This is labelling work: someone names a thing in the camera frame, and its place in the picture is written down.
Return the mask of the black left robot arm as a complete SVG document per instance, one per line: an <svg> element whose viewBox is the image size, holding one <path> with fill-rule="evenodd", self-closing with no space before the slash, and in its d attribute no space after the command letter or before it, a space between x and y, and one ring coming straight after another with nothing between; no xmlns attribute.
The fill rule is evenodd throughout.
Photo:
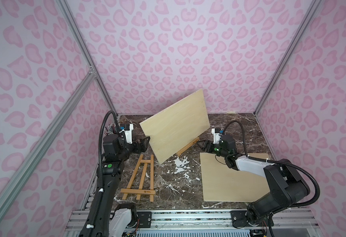
<svg viewBox="0 0 346 237"><path fill-rule="evenodd" d="M137 224L134 204L119 205L112 214L112 205L125 167L132 154L145 152L149 145L147 136L132 144L119 134L99 137L99 164L96 171L97 183L90 213L80 237L121 237L127 227Z"/></svg>

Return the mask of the light wooden board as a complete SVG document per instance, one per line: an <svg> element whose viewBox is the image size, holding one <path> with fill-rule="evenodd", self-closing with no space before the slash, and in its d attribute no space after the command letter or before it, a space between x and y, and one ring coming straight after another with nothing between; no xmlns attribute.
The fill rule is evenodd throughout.
<svg viewBox="0 0 346 237"><path fill-rule="evenodd" d="M204 201L253 202L270 192L267 180L224 164L223 157L201 153Z"/></svg>
<svg viewBox="0 0 346 237"><path fill-rule="evenodd" d="M210 128L203 90L200 89L140 123L162 164Z"/></svg>

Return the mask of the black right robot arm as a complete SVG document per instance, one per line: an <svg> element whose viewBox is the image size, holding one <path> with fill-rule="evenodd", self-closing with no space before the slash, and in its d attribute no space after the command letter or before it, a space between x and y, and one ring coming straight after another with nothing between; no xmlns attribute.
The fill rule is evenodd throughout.
<svg viewBox="0 0 346 237"><path fill-rule="evenodd" d="M203 152L223 157L230 169L246 171L265 178L269 187L269 193L250 203L245 216L233 221L233 227L271 224L271 214L291 207L310 194L310 188L299 174L299 168L290 161L253 158L237 151L232 136L219 133L216 136L218 138L215 143L210 140L199 141Z"/></svg>

